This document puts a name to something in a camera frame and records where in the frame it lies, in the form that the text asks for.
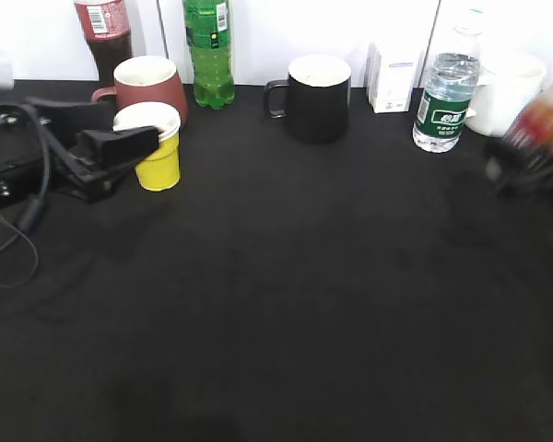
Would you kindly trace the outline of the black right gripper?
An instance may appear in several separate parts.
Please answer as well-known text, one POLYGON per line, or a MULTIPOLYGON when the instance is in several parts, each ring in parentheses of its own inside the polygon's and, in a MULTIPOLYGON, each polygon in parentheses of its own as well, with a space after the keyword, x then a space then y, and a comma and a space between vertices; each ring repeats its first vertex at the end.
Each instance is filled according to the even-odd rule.
POLYGON ((553 198, 553 154, 545 146, 519 147, 489 138, 483 150, 485 176, 506 198, 553 198))

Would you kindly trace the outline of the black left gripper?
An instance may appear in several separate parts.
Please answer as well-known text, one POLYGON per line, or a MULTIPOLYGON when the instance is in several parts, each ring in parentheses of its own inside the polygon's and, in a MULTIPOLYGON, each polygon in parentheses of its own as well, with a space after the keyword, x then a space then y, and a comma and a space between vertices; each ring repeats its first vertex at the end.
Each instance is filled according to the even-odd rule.
POLYGON ((47 138, 49 189, 85 202, 110 195, 136 164, 159 148, 159 130, 153 126, 110 131, 115 110, 107 102, 29 97, 26 103, 0 105, 0 182, 6 186, 1 206, 40 192, 43 151, 27 110, 41 122, 47 138))

